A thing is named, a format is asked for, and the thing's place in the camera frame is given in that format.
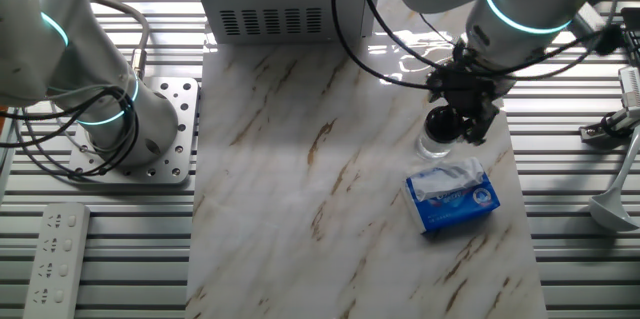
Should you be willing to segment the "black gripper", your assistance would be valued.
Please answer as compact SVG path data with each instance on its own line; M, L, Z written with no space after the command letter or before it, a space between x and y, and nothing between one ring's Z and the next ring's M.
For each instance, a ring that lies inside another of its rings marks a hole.
M445 70L434 69L428 75L428 84L434 87L429 92L428 104L432 106L475 107L483 99L494 102L504 97L515 85L514 79L505 77L486 78L476 75L463 75L463 72L479 70L466 59L449 57L439 61ZM465 121L464 140L472 145L482 145L486 135L500 109L489 103Z

